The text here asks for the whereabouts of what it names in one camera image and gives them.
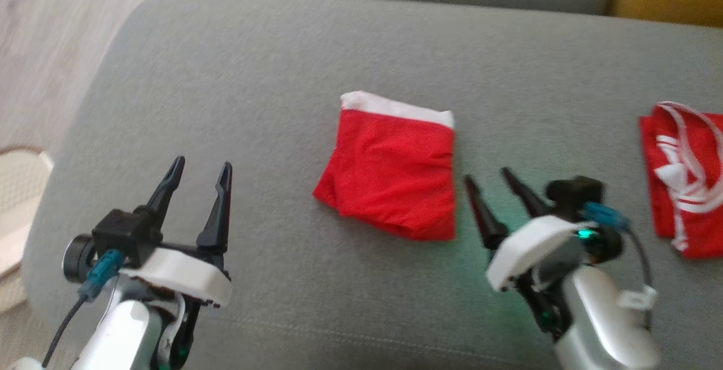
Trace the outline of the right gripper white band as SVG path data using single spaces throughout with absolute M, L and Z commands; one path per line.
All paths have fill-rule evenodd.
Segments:
M 481 189 L 472 175 L 463 182 L 481 243 L 488 251 L 496 251 L 486 270 L 491 287 L 500 292 L 513 285 L 513 280 L 551 256 L 579 231 L 597 228 L 594 221 L 571 221 L 550 215 L 550 206 L 519 179 L 509 167 L 500 170 L 511 192 L 521 201 L 532 220 L 509 236 L 509 228 L 496 218 L 483 200 Z

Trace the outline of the grey sofa seat cushion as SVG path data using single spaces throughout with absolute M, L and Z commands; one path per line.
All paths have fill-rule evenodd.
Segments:
M 645 242 L 660 370 L 723 370 L 723 259 L 656 238 L 638 118 L 676 101 L 723 114 L 723 30 L 567 13 L 385 0 L 147 0 L 106 54 L 55 159 L 23 269 L 57 327 L 76 300 L 61 261 L 113 208 L 145 203 L 179 155 L 163 226 L 192 244 L 233 165 L 227 308 L 203 308 L 188 370 L 557 370 L 524 301 L 486 283 L 460 181 L 457 236 L 397 238 L 312 190 L 352 90 L 455 117 L 455 173 L 499 220 L 586 175 Z

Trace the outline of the red white striped jersey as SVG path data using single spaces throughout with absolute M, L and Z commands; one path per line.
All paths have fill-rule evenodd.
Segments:
M 688 259 L 723 258 L 723 115 L 665 101 L 639 128 L 654 232 Z

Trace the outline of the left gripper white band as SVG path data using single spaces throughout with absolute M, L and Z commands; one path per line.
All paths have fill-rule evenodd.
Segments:
M 147 203 L 138 206 L 138 213 L 150 228 L 161 228 L 174 191 L 184 171 L 185 156 L 177 156 Z M 228 249 L 230 210 L 232 209 L 233 167 L 225 162 L 215 184 L 217 197 L 196 245 L 212 253 Z M 122 268 L 121 274 L 146 283 L 188 295 L 202 302 L 225 307 L 232 297 L 232 281 L 213 264 L 180 251 L 157 247 L 139 268 Z

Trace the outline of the red Bulls 23 shorts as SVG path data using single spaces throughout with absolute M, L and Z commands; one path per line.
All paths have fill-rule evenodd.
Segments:
M 415 241 L 455 238 L 454 113 L 356 90 L 313 190 L 340 216 Z

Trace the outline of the white perforated basket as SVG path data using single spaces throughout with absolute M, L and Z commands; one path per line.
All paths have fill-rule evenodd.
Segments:
M 21 265 L 53 168 L 49 154 L 36 147 L 0 149 L 0 316 L 27 298 Z

